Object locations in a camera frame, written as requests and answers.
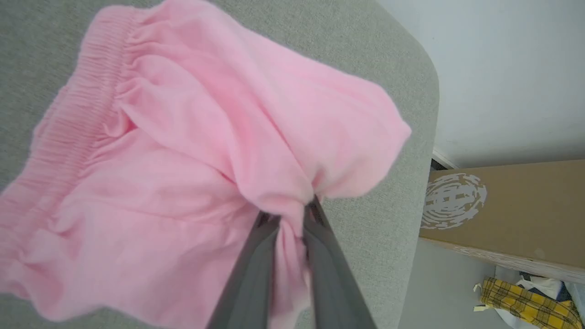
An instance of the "white wall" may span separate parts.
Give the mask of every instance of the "white wall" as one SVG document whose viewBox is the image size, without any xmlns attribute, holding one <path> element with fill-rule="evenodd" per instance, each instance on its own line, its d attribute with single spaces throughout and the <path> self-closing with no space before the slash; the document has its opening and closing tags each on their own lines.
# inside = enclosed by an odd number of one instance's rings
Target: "white wall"
<svg viewBox="0 0 585 329">
<path fill-rule="evenodd" d="M 379 0 L 429 53 L 460 167 L 585 158 L 585 1 Z"/>
<path fill-rule="evenodd" d="M 398 329 L 510 329 L 473 291 L 494 265 L 419 240 Z"/>
</svg>

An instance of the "clothing pile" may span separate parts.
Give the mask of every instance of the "clothing pile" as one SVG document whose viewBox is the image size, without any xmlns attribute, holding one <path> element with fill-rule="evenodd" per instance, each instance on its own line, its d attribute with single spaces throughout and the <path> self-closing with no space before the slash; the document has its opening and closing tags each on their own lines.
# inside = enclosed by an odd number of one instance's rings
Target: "clothing pile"
<svg viewBox="0 0 585 329">
<path fill-rule="evenodd" d="M 518 274 L 496 267 L 497 277 L 513 279 L 518 276 L 512 273 Z M 579 313 L 579 309 L 583 311 L 583 305 L 578 292 L 574 292 L 577 297 L 575 303 L 562 281 L 526 272 L 520 272 L 519 276 L 520 280 L 515 285 L 494 277 L 486 278 L 481 284 L 481 302 L 486 306 L 478 307 L 479 310 L 494 308 L 514 329 L 585 328 Z"/>
<path fill-rule="evenodd" d="M 0 197 L 0 292 L 54 321 L 202 328 L 262 210 L 281 216 L 270 323 L 291 328 L 305 205 L 368 192 L 410 133 L 379 86 L 207 2 L 105 8 Z"/>
</svg>

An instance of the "floor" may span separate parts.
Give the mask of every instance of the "floor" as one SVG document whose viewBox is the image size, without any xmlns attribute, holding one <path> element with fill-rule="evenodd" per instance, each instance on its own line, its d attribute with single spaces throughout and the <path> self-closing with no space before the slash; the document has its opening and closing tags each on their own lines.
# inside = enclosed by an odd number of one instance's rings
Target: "floor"
<svg viewBox="0 0 585 329">
<path fill-rule="evenodd" d="M 495 266 L 419 240 L 398 329 L 510 329 L 494 310 L 480 305 L 473 286 Z"/>
</svg>

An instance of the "cardboard box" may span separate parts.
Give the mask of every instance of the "cardboard box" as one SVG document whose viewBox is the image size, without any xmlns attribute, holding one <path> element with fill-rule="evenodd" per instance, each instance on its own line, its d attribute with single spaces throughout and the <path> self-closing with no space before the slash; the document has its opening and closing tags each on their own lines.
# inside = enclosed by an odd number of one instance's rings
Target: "cardboard box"
<svg viewBox="0 0 585 329">
<path fill-rule="evenodd" d="M 585 160 L 431 172 L 420 237 L 585 283 Z"/>
</svg>

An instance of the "white printed logo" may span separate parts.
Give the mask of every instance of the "white printed logo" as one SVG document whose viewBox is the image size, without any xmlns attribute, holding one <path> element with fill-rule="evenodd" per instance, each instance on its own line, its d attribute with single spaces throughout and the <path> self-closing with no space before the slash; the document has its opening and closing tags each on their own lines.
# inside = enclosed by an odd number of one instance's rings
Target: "white printed logo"
<svg viewBox="0 0 585 329">
<path fill-rule="evenodd" d="M 487 189 L 466 173 L 437 178 L 426 188 L 421 228 L 448 229 L 472 219 L 486 202 Z"/>
</svg>

